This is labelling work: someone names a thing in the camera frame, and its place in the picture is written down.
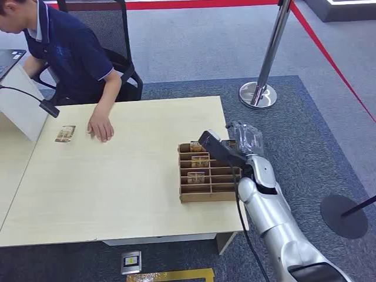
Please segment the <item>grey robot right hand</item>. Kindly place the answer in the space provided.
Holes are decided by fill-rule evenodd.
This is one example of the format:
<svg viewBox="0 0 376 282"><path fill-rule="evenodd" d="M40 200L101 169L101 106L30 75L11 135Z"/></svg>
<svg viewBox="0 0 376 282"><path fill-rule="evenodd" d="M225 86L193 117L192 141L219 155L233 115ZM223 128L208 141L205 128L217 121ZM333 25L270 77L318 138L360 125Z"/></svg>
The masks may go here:
<svg viewBox="0 0 376 282"><path fill-rule="evenodd" d="M233 121L226 125L233 131L237 150L242 155L264 156L262 132L256 127L242 121Z"/></svg>

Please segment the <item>person's left hand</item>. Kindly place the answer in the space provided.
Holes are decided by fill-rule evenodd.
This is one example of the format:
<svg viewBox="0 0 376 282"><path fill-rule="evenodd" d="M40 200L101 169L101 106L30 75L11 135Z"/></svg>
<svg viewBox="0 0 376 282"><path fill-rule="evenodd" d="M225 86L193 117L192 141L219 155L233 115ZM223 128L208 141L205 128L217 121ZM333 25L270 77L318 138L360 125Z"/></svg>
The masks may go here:
<svg viewBox="0 0 376 282"><path fill-rule="evenodd" d="M114 135L109 113L100 109L94 110L88 123L87 132L103 143L109 141Z"/></svg>

